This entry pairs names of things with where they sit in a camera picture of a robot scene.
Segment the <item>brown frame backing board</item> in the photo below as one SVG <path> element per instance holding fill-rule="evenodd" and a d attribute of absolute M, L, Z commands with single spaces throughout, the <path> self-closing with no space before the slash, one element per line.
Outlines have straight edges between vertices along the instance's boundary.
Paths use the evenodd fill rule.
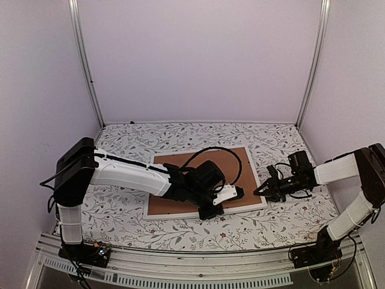
<path fill-rule="evenodd" d="M 267 207 L 264 197 L 255 196 L 253 192 L 260 186 L 257 171 L 251 157 L 251 153 L 244 144 L 229 146 L 229 149 L 237 154 L 242 162 L 242 172 L 235 183 L 244 191 L 244 196 L 238 200 L 223 202 L 225 214 L 246 213 Z M 152 155 L 154 164 L 174 164 L 182 166 L 198 149 L 181 149 L 179 151 L 165 151 Z M 231 183 L 238 175 L 239 164 L 236 158 L 226 151 L 206 151 L 192 160 L 189 165 L 197 167 L 206 160 L 213 161 L 226 177 L 226 182 Z M 177 220 L 196 219 L 199 217 L 196 206 L 187 202 L 162 199 L 150 195 L 145 202 L 143 219 L 145 220 Z"/>

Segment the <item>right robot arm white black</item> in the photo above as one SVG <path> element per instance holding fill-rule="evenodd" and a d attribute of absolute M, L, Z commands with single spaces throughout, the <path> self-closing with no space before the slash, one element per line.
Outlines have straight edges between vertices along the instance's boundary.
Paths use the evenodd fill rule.
<path fill-rule="evenodd" d="M 253 192 L 254 195 L 270 202 L 284 202 L 287 195 L 297 191 L 313 190 L 343 179 L 358 177 L 360 180 L 360 191 L 353 202 L 318 232 L 311 257 L 323 263 L 349 233 L 369 219 L 377 218 L 384 204 L 384 148 L 379 143 L 372 144 L 318 166 L 312 166 L 305 151 L 290 154 L 288 160 L 292 175 L 280 178 L 275 166 L 268 166 L 270 177 Z"/>

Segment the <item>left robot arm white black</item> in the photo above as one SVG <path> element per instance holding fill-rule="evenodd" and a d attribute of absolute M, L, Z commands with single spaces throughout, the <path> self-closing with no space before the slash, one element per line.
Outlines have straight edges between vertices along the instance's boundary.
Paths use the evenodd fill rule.
<path fill-rule="evenodd" d="M 83 243 L 81 226 L 81 205 L 89 185 L 112 185 L 188 202 L 197 207 L 202 220 L 223 213 L 222 205 L 214 200 L 225 177 L 214 162 L 205 161 L 198 167 L 146 164 L 98 149 L 88 137 L 80 139 L 57 161 L 55 174 L 41 186 L 51 181 L 63 243 L 76 261 L 85 261 L 90 254 Z"/>

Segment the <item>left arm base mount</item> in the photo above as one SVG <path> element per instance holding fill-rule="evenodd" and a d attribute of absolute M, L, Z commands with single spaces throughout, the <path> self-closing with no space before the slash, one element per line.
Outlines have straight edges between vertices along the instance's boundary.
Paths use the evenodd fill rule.
<path fill-rule="evenodd" d="M 85 264 L 100 268 L 107 268 L 111 255 L 111 246 L 98 241 L 93 244 L 69 244 L 61 240 L 58 256 L 75 264 Z"/>

